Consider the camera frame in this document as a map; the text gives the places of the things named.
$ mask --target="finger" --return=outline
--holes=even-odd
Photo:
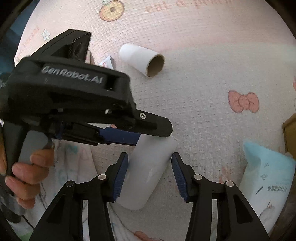
[[[7,162],[4,148],[4,140],[2,135],[2,126],[0,126],[0,174],[4,176],[6,174]]]
[[[30,156],[30,161],[40,167],[51,167],[54,164],[54,150],[38,150]]]
[[[11,189],[11,191],[14,192],[17,197],[25,201],[33,199],[37,194],[40,193],[39,184],[30,185],[23,183],[11,176],[5,177],[5,184]]]
[[[46,167],[17,162],[13,164],[12,172],[23,182],[35,185],[42,182],[48,176],[49,170]]]
[[[26,201],[17,197],[17,203],[21,205],[24,209],[32,209],[35,205],[35,198]]]

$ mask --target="white cardboard tube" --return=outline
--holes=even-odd
[[[156,76],[165,63],[165,58],[160,53],[134,44],[123,45],[119,56],[147,77]]]
[[[142,134],[131,154],[128,170],[117,203],[130,210],[143,208],[163,175],[177,147],[167,138]]]

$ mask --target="ridged blue pad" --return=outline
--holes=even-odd
[[[174,154],[172,155],[172,168],[173,168],[175,180],[176,180],[180,195],[184,199],[184,201],[187,201],[188,199],[187,184],[183,176],[183,172],[177,161],[177,158]]]
[[[124,178],[126,176],[127,169],[128,169],[128,155],[125,154],[122,164],[120,166],[120,169],[114,181],[114,192],[113,192],[114,201],[116,201],[116,199],[120,196],[120,192],[122,189]]]

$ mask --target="patterned cloth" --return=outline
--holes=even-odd
[[[15,63],[70,28],[92,32],[95,64],[111,55],[114,68],[131,77],[140,110],[169,118],[177,151],[196,173],[239,185],[245,138],[284,152],[281,125],[295,112],[296,40],[264,0],[41,0]],[[163,54],[163,71],[148,79],[122,62],[118,52],[125,43]],[[131,150],[91,147],[98,172]],[[142,240],[179,241],[191,204],[180,198],[169,166],[143,209],[116,203],[112,209],[131,233],[141,231]]]

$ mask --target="pink bow print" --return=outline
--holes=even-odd
[[[242,113],[243,110],[256,113],[259,110],[259,99],[253,92],[241,95],[237,91],[231,90],[228,92],[228,102],[235,113]]]

